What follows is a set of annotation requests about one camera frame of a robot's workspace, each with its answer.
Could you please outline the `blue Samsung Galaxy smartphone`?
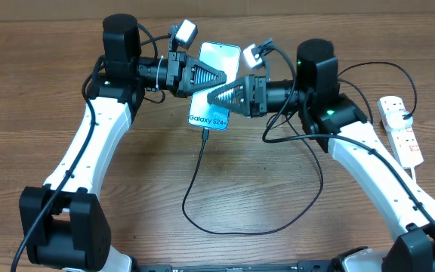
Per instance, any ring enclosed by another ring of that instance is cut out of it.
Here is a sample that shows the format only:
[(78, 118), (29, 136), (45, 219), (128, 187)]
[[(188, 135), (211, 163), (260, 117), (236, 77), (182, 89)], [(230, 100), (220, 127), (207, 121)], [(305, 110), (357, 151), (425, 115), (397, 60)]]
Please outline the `blue Samsung Galaxy smartphone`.
[(203, 42), (199, 51), (199, 60), (203, 63), (225, 72), (224, 83), (198, 91), (193, 94), (190, 102), (188, 123), (196, 127), (225, 131), (228, 126), (230, 111), (214, 104), (209, 104), (209, 92), (233, 82), (239, 70), (241, 48), (237, 45), (217, 42)]

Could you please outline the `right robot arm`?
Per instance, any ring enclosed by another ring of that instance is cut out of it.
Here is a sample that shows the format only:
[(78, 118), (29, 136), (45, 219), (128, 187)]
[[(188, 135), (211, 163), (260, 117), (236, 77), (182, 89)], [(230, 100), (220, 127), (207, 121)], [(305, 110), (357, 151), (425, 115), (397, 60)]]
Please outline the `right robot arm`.
[(329, 262), (330, 271), (435, 271), (435, 199), (412, 180), (363, 111), (341, 93), (330, 41), (309, 39), (298, 46), (292, 80), (244, 76), (210, 92), (208, 102), (247, 117), (297, 113), (304, 138), (317, 141), (345, 167), (375, 205), (392, 247), (341, 253)]

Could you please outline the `white power strip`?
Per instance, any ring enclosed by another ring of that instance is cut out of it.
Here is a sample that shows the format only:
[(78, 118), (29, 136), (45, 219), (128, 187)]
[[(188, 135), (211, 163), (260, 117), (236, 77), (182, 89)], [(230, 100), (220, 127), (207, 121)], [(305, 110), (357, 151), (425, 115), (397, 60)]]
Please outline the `white power strip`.
[[(407, 111), (403, 100), (397, 96), (386, 96), (380, 98), (378, 100), (378, 110), (383, 126), (384, 116), (387, 111)], [(386, 130), (386, 132), (393, 151), (393, 156), (403, 168), (414, 168), (415, 166), (422, 164), (424, 159), (412, 126), (399, 131), (389, 132)]]

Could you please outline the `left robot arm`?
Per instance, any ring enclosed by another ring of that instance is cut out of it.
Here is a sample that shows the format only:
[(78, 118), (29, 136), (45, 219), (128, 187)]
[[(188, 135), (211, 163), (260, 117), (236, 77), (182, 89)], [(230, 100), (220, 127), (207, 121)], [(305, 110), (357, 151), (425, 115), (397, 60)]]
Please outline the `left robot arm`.
[(135, 271), (137, 262), (111, 241), (100, 204), (103, 178), (147, 92), (190, 97), (226, 82), (226, 74), (187, 55), (198, 29), (190, 20), (167, 34), (166, 57), (141, 54), (145, 27), (130, 14), (103, 20), (104, 53), (82, 85), (85, 114), (66, 154), (40, 187), (26, 187), (16, 256), (66, 271)]

